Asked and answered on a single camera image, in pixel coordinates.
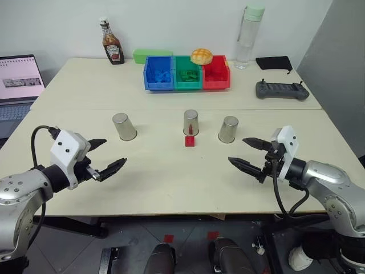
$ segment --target table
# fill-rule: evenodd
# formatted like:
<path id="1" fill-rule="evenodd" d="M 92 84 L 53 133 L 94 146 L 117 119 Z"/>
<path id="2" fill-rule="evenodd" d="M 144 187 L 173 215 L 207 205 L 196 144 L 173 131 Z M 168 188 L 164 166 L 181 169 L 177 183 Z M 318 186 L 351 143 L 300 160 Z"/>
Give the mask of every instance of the table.
<path id="1" fill-rule="evenodd" d="M 70 59 L 32 105 L 32 110 L 122 109 L 122 110 L 273 110 L 321 109 L 310 92 L 303 102 L 296 99 L 258 99 L 255 85 L 267 82 L 299 83 L 295 70 L 261 70 L 255 61 L 245 70 L 231 68 L 231 88 L 225 91 L 151 94 L 145 91 L 144 65 L 126 60 L 113 66 L 107 59 Z"/>
<path id="2" fill-rule="evenodd" d="M 183 110 L 127 111 L 138 135 L 124 142 L 112 123 L 112 116 L 124 110 L 30 111 L 0 150 L 0 178 L 31 167 L 30 135 L 40 125 L 59 126 L 86 139 L 108 142 L 88 154 L 92 167 L 104 169 L 126 157 L 126 165 L 113 177 L 99 183 L 92 180 L 77 189 L 64 190 L 47 202 L 47 216 L 115 216 L 193 213 L 279 212 L 271 179 L 259 184 L 227 160 L 240 157 L 262 167 L 264 151 L 241 141 L 246 137 L 269 140 L 276 128 L 294 127 L 297 157 L 318 160 L 343 168 L 354 183 L 365 187 L 365 170 L 323 110 L 202 110 L 196 147 L 184 147 Z M 227 115 L 240 121 L 236 140 L 223 144 L 218 132 Z M 48 165 L 52 140 L 48 132 L 36 137 L 38 162 Z M 280 184 L 284 205 L 289 209 L 303 193 Z M 310 198 L 298 212 L 323 211 Z"/>

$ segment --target plastic storage bin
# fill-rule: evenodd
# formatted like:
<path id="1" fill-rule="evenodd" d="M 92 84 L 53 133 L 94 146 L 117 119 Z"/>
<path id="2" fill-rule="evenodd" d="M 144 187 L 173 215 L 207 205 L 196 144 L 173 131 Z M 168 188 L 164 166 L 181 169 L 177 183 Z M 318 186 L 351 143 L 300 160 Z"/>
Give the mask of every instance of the plastic storage bin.
<path id="1" fill-rule="evenodd" d="M 202 89 L 201 66 L 190 61 L 190 56 L 173 57 L 173 83 L 175 90 Z"/>
<path id="2" fill-rule="evenodd" d="M 148 56 L 144 64 L 143 77 L 146 90 L 173 90 L 173 57 Z"/>
<path id="3" fill-rule="evenodd" d="M 230 69 L 224 55 L 213 55 L 210 64 L 202 66 L 203 89 L 222 90 L 230 87 Z"/>

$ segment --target black pouch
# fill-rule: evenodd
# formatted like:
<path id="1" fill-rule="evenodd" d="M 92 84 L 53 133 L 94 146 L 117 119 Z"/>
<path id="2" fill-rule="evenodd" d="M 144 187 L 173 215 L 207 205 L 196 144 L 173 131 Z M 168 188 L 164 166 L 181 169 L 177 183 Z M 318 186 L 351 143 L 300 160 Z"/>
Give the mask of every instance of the black pouch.
<path id="1" fill-rule="evenodd" d="M 293 69 L 288 56 L 260 57 L 256 62 L 262 70 L 289 70 L 289 74 Z"/>

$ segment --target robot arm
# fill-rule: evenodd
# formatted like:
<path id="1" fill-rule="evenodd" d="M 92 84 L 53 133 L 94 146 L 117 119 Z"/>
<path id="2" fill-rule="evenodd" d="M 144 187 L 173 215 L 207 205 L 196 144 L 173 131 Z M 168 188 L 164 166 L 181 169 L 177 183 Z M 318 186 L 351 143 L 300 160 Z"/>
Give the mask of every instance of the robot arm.
<path id="1" fill-rule="evenodd" d="M 260 183 L 265 177 L 277 174 L 280 179 L 288 180 L 291 187 L 308 190 L 323 205 L 339 234 L 342 259 L 353 269 L 364 269 L 365 190 L 338 167 L 295 158 L 298 140 L 290 126 L 277 129 L 271 142 L 257 138 L 246 138 L 244 142 L 267 151 L 264 168 L 261 170 L 239 158 L 229 158 L 229 161 Z"/>
<path id="2" fill-rule="evenodd" d="M 93 178 L 103 181 L 122 168 L 122 158 L 99 172 L 90 167 L 86 153 L 106 140 L 85 140 L 81 135 L 52 128 L 55 142 L 51 148 L 51 165 L 36 166 L 22 174 L 0 180 L 0 267 L 23 257 L 29 247 L 33 216 L 38 208 L 65 188 Z"/>

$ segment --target laptop screen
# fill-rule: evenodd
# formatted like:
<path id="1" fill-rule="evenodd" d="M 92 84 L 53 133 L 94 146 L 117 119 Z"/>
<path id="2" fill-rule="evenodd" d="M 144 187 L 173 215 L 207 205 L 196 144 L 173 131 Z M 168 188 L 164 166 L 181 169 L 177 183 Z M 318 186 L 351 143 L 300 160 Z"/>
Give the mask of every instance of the laptop screen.
<path id="1" fill-rule="evenodd" d="M 36 97 L 43 90 L 33 55 L 0 57 L 0 100 Z"/>

